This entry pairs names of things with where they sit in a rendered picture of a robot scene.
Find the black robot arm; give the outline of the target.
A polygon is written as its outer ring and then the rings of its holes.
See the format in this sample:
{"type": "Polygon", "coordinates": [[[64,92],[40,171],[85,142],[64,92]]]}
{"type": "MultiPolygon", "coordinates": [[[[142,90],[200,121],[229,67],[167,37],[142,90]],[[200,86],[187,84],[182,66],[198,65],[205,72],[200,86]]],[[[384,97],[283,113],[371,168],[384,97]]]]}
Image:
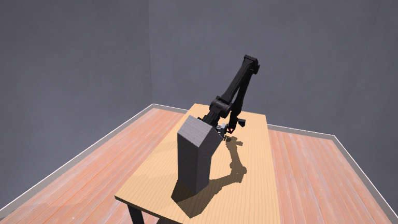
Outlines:
{"type": "Polygon", "coordinates": [[[239,119],[237,116],[241,112],[244,96],[247,91],[251,76],[252,74],[256,75],[258,73],[259,67],[260,64],[258,64],[257,58],[245,55],[243,64],[229,85],[228,89],[222,96],[217,95],[217,97],[212,101],[209,107],[210,112],[207,115],[205,115],[203,118],[198,117],[197,119],[212,126],[218,132],[216,127],[220,117],[225,119],[231,111],[230,119],[233,119],[232,126],[236,127],[238,122],[238,124],[243,128],[245,126],[246,120],[239,119]],[[239,91],[237,97],[234,103],[232,103],[232,99],[238,89],[239,91]]]}

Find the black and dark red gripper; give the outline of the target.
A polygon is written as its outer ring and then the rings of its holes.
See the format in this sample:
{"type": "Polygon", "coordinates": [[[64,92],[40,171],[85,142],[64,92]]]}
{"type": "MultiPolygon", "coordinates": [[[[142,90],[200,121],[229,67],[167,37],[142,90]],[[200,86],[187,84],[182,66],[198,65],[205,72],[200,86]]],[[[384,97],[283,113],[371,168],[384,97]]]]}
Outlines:
{"type": "Polygon", "coordinates": [[[230,119],[230,120],[229,120],[229,123],[228,123],[228,130],[229,130],[229,133],[230,133],[230,134],[232,134],[233,131],[236,129],[235,126],[232,126],[232,121],[233,121],[233,119],[230,119]],[[231,131],[231,129],[232,129],[232,131],[231,131]]]}

